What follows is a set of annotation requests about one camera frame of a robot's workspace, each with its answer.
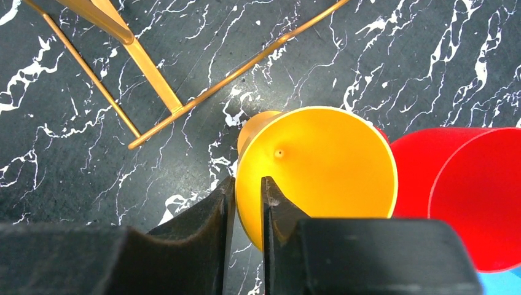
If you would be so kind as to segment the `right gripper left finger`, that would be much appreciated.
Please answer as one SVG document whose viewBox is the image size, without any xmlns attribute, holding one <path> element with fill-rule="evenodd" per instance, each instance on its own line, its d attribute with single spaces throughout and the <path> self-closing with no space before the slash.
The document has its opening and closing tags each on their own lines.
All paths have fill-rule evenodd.
<svg viewBox="0 0 521 295">
<path fill-rule="evenodd" d="M 235 179 L 169 221 L 132 227 L 1 224 L 2 294 L 222 294 Z"/>
</svg>

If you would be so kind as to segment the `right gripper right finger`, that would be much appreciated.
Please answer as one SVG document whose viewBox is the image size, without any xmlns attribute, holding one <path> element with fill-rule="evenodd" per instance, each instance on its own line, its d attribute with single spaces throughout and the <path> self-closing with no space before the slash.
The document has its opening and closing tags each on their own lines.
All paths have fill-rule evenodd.
<svg viewBox="0 0 521 295">
<path fill-rule="evenodd" d="M 481 294 L 456 232 L 418 218 L 312 218 L 262 178 L 267 294 Z"/>
</svg>

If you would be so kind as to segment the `yellow wine glass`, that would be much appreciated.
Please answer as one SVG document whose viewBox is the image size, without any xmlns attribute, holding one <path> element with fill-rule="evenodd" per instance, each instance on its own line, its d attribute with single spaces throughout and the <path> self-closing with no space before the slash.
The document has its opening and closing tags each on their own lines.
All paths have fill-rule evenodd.
<svg viewBox="0 0 521 295">
<path fill-rule="evenodd" d="M 387 137 L 340 108 L 264 111 L 238 135 L 235 195 L 246 235 L 262 248 L 261 179 L 313 218 L 389 218 L 398 172 Z"/>
</svg>

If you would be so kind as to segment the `red wine glass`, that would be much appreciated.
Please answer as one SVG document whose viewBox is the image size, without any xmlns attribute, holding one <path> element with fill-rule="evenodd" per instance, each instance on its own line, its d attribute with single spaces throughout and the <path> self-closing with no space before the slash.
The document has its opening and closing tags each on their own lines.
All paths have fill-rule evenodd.
<svg viewBox="0 0 521 295">
<path fill-rule="evenodd" d="M 399 182 L 394 217 L 446 222 L 480 272 L 520 266 L 519 128 L 427 128 L 390 148 Z"/>
</svg>

